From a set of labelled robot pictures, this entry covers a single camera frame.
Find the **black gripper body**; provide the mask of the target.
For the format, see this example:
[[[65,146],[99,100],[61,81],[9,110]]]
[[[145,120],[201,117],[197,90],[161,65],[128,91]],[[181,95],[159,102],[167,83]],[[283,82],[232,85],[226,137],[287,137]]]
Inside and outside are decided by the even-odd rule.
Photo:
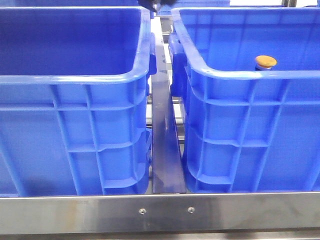
[[[138,4],[152,12],[158,12],[163,6],[172,6],[176,0],[138,0]]]

